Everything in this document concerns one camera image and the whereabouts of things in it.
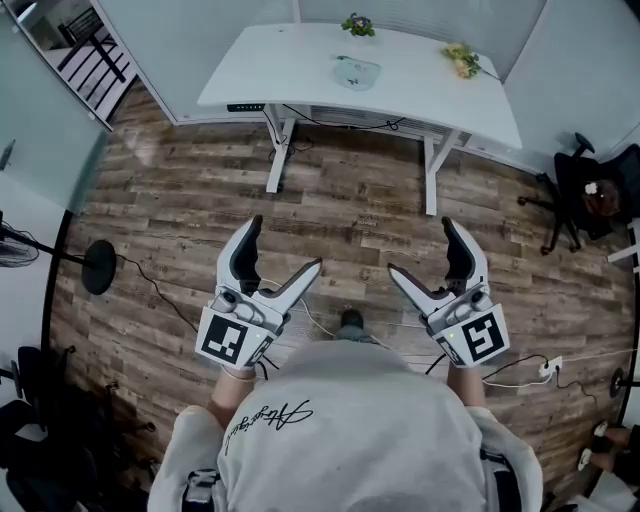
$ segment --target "wooden floor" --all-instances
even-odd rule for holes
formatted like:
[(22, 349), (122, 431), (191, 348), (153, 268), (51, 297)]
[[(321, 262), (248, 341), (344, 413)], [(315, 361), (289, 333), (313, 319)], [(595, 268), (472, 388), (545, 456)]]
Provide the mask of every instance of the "wooden floor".
[[(68, 249), (84, 252), (96, 239), (138, 261), (177, 307), (197, 323), (212, 297), (215, 263), (224, 243), (252, 215), (265, 222), (258, 271), (283, 282), (316, 257), (322, 275), (305, 295), (314, 318), (330, 331), (340, 313), (359, 309), (367, 328), (416, 371), (441, 354), (415, 326), (417, 313), (391, 283), (389, 262), (430, 287), (447, 271), (440, 218), (424, 211), (421, 144), (387, 135), (301, 127), (277, 195), (265, 192), (271, 143), (264, 125), (173, 127), (151, 96), (136, 85), (113, 123), (108, 152), (83, 213), (72, 223)], [(628, 266), (606, 255), (628, 244), (626, 234), (587, 242), (570, 254), (566, 236), (542, 257), (550, 214), (520, 207), (520, 195), (545, 194), (526, 173), (454, 151), (438, 174), (438, 212), (462, 223), (486, 251), (494, 300), (506, 314), (512, 348), (486, 367), (529, 354), (593, 356), (633, 344), (634, 290)], [(296, 347), (325, 337), (301, 304), (269, 349), (284, 361)], [(131, 263), (119, 260), (111, 289), (90, 297), (78, 269), (61, 266), (53, 309), (53, 344), (71, 344), (70, 379), (98, 389), (118, 381), (121, 414), (152, 421), (157, 432), (130, 437), (141, 454), (158, 459), (176, 414), (204, 404), (218, 370), (194, 354), (194, 333)], [(615, 419), (620, 400), (608, 397), (613, 370), (630, 355), (565, 363), (560, 383), (580, 387), (487, 387), (491, 410), (529, 442), (544, 469), (546, 490), (581, 491), (590, 474), (574, 472), (595, 421)], [(495, 378), (537, 380), (534, 358)], [(434, 375), (443, 377), (446, 365)]]

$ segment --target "glass door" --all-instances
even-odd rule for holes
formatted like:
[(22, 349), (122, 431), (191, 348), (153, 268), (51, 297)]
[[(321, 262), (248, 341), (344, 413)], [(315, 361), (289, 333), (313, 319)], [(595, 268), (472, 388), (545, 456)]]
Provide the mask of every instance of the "glass door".
[(0, 69), (0, 172), (77, 212), (106, 129), (33, 48), (2, 2)]

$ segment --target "shoe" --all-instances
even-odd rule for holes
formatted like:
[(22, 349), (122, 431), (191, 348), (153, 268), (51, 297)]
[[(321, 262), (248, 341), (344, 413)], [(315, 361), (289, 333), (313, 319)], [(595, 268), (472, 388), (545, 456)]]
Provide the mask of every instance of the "shoe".
[(596, 437), (603, 437), (604, 433), (607, 431), (607, 428), (609, 428), (609, 424), (606, 421), (603, 421), (593, 429), (593, 435)]
[(364, 328), (364, 320), (359, 311), (355, 309), (347, 309), (344, 313), (342, 313), (342, 318), (340, 319), (340, 327), (344, 327), (345, 325), (355, 325), (356, 327), (360, 327), (360, 329)]
[(589, 461), (591, 460), (591, 455), (592, 452), (591, 450), (589, 450), (589, 448), (585, 448), (584, 450), (582, 450), (582, 453), (580, 454), (580, 461), (578, 462), (578, 471), (582, 471), (587, 467)]

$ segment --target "desk leg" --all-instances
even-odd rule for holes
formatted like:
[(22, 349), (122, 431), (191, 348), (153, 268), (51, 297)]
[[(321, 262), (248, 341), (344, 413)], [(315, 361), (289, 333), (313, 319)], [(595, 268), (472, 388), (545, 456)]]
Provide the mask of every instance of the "desk leg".
[(621, 260), (623, 258), (628, 258), (629, 256), (633, 256), (634, 254), (640, 254), (640, 244), (630, 245), (621, 251), (614, 252), (607, 256), (607, 261), (609, 263), (613, 263), (614, 261)]
[(453, 148), (453, 145), (460, 136), (460, 130), (449, 130), (449, 133), (442, 138), (438, 148), (434, 150), (433, 139), (424, 137), (424, 165), (425, 165), (425, 202), (427, 206), (427, 215), (435, 215), (437, 213), (436, 200), (436, 173), (440, 166), (447, 158), (447, 155)]
[(267, 181), (267, 192), (275, 194), (278, 192), (278, 184), (284, 170), (284, 162), (287, 159), (287, 150), (289, 149), (288, 144), (291, 142), (291, 134), (296, 120), (287, 118), (284, 122), (284, 128), (282, 128), (276, 106), (271, 103), (265, 105), (264, 113), (268, 118), (267, 129), (269, 130), (269, 135), (271, 135), (271, 142), (273, 142), (273, 147), (276, 150), (269, 180)]

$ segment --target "flower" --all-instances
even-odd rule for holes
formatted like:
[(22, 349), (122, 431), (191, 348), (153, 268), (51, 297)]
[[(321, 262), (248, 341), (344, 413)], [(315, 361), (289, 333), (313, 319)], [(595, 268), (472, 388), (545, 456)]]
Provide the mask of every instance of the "flower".
[(473, 53), (466, 44), (448, 44), (442, 49), (442, 54), (453, 61), (454, 69), (460, 78), (471, 78), (482, 69), (478, 64), (478, 54)]
[(353, 36), (374, 36), (373, 23), (365, 16), (358, 16), (357, 13), (351, 14), (342, 24), (343, 30), (349, 30)]
[(460, 78), (471, 77), (471, 68), (469, 68), (469, 65), (465, 61), (456, 59), (453, 61), (453, 66), (455, 67), (456, 73), (458, 73), (458, 76)]

